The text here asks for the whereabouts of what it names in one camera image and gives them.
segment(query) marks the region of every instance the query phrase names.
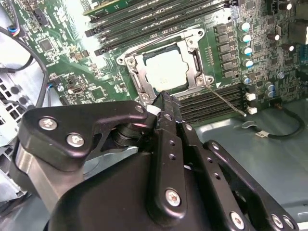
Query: ram slot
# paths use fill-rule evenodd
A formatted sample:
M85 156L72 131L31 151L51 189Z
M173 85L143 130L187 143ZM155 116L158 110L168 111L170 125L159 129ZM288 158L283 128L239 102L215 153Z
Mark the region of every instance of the ram slot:
M225 4L224 3L220 3L220 4L215 4L212 5L210 7L195 11L195 12L183 12L182 14L177 14L177 15L173 15L173 16L169 16L168 18L164 18L161 19L159 22L155 22L152 23L148 26L142 26L137 28L136 30L139 29L138 32L134 33L134 34L130 34L130 33L123 33L120 36L114 36L112 38L109 38L108 40L106 40L103 44L103 47L99 50L95 51L95 54L97 56L104 54L105 52L116 48L117 46L128 42L128 41L132 41L134 39L138 39L142 36L145 35L149 35L149 34L154 34L157 32L161 32L164 31L164 36L166 36L169 33L174 33L174 29L170 30L170 32L166 32L168 29L170 29L171 27L177 27L177 30L181 29L184 27L184 25L182 24L183 21L185 20L189 20L189 19L193 19L195 17L198 17L200 15L206 15L206 14L211 14L214 13L216 11L219 11L221 9L225 8Z

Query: black memory slot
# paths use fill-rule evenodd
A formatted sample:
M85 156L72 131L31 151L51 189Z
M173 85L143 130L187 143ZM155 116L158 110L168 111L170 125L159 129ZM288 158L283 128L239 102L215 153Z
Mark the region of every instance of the black memory slot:
M187 3L181 3L180 0L174 1L170 4L164 5L163 7L157 8L153 13L138 15L134 18L123 21L119 25L116 25L116 28L112 26L106 27L100 38L111 38L112 36L119 36L121 33L127 33L129 30L135 30L138 26L144 27L146 23L158 22L163 17L170 17L170 15L179 11L187 11L188 7L192 8L198 4L204 5L206 2L211 1L212 0L194 0Z
M173 2L173 0L160 0L159 2L156 2L155 5L150 4L151 2L153 2L153 0L142 2L141 4L124 8L115 13L105 15L104 17L99 18L96 21L92 20L91 22L97 22L97 23L96 25L92 26L93 27L92 29L85 32L86 36L90 37L99 34L103 31L108 31L110 27L112 28L112 26L115 26L116 24L119 23L122 24L126 20L128 21L133 20L134 17L139 17L140 14L145 15L149 14L150 12L155 12L159 7L162 7L165 4Z
M221 9L225 8L224 5L225 5L224 3L212 5L208 8L202 9L201 11L198 11L196 13L189 14L189 15L183 15L180 19L167 21L167 23L165 25L157 25L157 26L154 26L150 29L141 31L139 33L136 33L136 34L133 34L133 35L130 35L130 36L127 36L125 38L110 38L109 42L105 43L103 48L96 50L94 53L95 53L96 56L102 55L105 52L109 51L110 49L113 49L113 48L119 46L120 44L123 44L123 43L128 42L128 41L132 41L134 39L138 39L142 36L149 35L151 33L157 33L157 32L163 31L163 30L167 30L170 27L178 26L179 28L177 28L177 29L184 28L184 26L182 24L183 21L198 17L200 15L206 15L206 14L210 14L210 13L213 13L215 11L221 10Z

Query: cable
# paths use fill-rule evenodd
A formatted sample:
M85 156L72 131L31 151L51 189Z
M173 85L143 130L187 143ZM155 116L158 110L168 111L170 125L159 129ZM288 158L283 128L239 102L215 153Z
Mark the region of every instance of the cable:
M39 64L39 66L40 66L40 68L41 68L41 70L43 72L43 81L42 81L41 89L39 91L39 96L38 96L38 101L36 103L36 107L42 107L43 103L44 103L44 100L45 100L45 94L46 94L47 84L48 84L48 80L49 80L49 78L48 78L48 70L47 70L46 65L43 63L43 61L40 59L40 57L33 50L31 50L24 42L22 42L18 38L13 37L10 34L9 31L4 29L3 27L0 27L0 32L5 34L6 36L12 38L19 45L21 45L26 51L28 51L31 54L31 56L33 56L33 58Z
M268 137L268 138L274 139L274 140L286 140L286 139L289 139L291 137L298 135L303 130L305 130L305 128L306 128L305 122L303 121L303 119L298 114L291 112L290 110L286 109L285 107L282 107L280 104L275 104L274 107L277 108L278 110L283 111L286 115L290 116L291 118L294 118L298 122L298 128L295 131L293 131L293 132L291 132L290 134L287 134L287 135L273 135L273 134L270 134L270 133L262 130L256 124L254 124L253 126L249 126L249 128L254 130L254 132L256 133L257 136Z
M22 71L24 69L26 69L27 67L29 67L32 64L32 61L34 60L33 56L30 55L28 61L25 63L25 65L14 69L14 68L6 68L6 67L2 67L0 68L0 73L15 73L17 71Z
M7 0L7 3L9 4L11 10L13 11L14 22L16 24L16 27L14 29L8 28L8 30L12 33L13 36L17 36L20 32L20 23L19 23L19 19L18 19L18 16L17 16L17 12L16 12L16 9L15 9L15 6L14 6L12 0Z

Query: electrolytic capacitor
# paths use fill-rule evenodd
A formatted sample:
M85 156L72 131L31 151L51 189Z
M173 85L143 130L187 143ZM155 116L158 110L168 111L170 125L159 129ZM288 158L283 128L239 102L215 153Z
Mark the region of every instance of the electrolytic capacitor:
M265 84L265 89L268 90L268 91L274 91L275 90L275 85L272 84L271 82L267 82Z
M240 37L240 41L245 42L245 43L248 43L248 42L251 41L251 36L250 36L250 35L242 35L242 36Z
M292 4L291 3L280 3L279 4L279 10L282 10L282 11L289 11L292 9Z
M247 22L241 22L240 24L239 24L239 29L241 30L241 31L248 31L249 30L249 28L250 28L250 24L249 23L247 23Z
M294 51L295 47L291 44L283 44L283 45L281 45L281 48L285 51L292 52L292 51Z
M269 40L273 40L273 41L278 41L280 39L280 35L276 35L276 34L268 34L267 37Z
M250 47L243 47L241 49L241 53L250 56L252 53L252 49Z
M252 67L253 65L254 65L254 62L253 62L252 60L245 59L245 60L243 61L243 66L244 66L244 67L250 68L250 67Z

